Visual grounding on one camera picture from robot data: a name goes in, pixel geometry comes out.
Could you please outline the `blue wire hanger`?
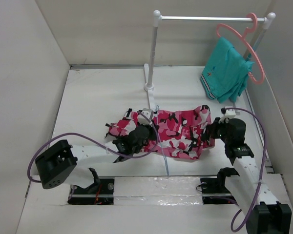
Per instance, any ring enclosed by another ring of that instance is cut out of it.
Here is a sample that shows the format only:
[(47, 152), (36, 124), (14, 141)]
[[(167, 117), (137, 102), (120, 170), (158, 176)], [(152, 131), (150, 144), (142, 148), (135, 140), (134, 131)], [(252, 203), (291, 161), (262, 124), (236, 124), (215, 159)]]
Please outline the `blue wire hanger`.
[[(159, 111), (160, 111), (160, 107), (159, 107), (159, 105), (156, 105), (155, 106), (155, 112), (156, 112), (155, 113), (155, 115), (156, 115), (155, 123), (156, 123), (156, 125), (158, 125), (158, 123), (159, 123)], [(163, 159), (164, 159), (166, 174), (167, 174), (167, 177), (169, 177), (170, 174), (169, 174), (169, 167), (168, 167), (167, 156), (166, 156), (166, 154), (164, 152), (164, 148), (163, 148), (163, 145), (162, 145), (162, 142), (161, 142), (161, 137), (159, 135), (159, 132), (157, 133), (157, 136), (158, 136), (158, 139), (159, 139), (159, 146), (161, 148), (161, 152), (162, 152)]]

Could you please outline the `pink camouflage trousers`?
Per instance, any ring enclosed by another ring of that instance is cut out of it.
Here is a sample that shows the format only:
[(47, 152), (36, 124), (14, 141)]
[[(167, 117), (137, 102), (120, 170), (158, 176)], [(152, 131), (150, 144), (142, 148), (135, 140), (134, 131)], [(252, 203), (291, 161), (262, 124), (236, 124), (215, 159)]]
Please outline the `pink camouflage trousers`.
[[(206, 136), (206, 127), (211, 124), (210, 108), (201, 105), (193, 110), (186, 111), (159, 111), (159, 123), (156, 125), (156, 112), (152, 122), (155, 124), (161, 137), (161, 142), (166, 156), (186, 160), (198, 160), (201, 153), (208, 148), (215, 146), (214, 139)], [(141, 152), (160, 153), (159, 144), (156, 141), (141, 149)]]

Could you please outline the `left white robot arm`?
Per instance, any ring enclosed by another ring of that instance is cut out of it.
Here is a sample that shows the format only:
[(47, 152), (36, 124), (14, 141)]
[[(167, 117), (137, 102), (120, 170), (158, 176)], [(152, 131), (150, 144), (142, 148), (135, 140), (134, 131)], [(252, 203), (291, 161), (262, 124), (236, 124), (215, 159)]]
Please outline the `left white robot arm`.
[(156, 127), (138, 125), (126, 136), (101, 144), (91, 140), (92, 146), (71, 145), (57, 137), (57, 142), (47, 150), (41, 149), (34, 157), (40, 177), (39, 183), (46, 190), (70, 184), (88, 193), (98, 190), (100, 179), (95, 166), (100, 163), (119, 163), (129, 159), (146, 157), (155, 150), (147, 147), (158, 142)]

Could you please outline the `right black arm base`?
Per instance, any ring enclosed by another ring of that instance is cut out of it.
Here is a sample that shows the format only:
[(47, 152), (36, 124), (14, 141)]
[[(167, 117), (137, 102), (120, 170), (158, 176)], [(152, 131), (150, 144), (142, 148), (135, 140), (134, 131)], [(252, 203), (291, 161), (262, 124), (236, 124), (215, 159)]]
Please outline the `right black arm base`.
[(202, 177), (196, 190), (202, 195), (204, 205), (234, 204), (232, 194), (219, 182), (216, 177)]

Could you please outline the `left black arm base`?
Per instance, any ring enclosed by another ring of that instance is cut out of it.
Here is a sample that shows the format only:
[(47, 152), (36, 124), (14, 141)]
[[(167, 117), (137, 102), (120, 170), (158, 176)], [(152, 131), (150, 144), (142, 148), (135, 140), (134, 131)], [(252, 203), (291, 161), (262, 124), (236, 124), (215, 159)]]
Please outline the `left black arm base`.
[(100, 179), (101, 184), (95, 191), (74, 186), (70, 189), (68, 204), (70, 205), (113, 205), (115, 178)]

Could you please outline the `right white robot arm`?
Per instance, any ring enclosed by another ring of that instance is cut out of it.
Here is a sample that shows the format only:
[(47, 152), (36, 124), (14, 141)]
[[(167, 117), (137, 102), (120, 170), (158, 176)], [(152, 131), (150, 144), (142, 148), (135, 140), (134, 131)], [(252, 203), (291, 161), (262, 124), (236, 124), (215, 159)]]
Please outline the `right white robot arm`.
[(217, 117), (207, 126), (212, 139), (225, 144), (232, 167), (220, 169), (217, 189), (229, 191), (245, 218), (242, 226), (249, 234), (288, 234), (292, 211), (281, 203), (263, 181), (263, 166), (257, 166), (254, 154), (245, 143), (246, 124), (237, 118)]

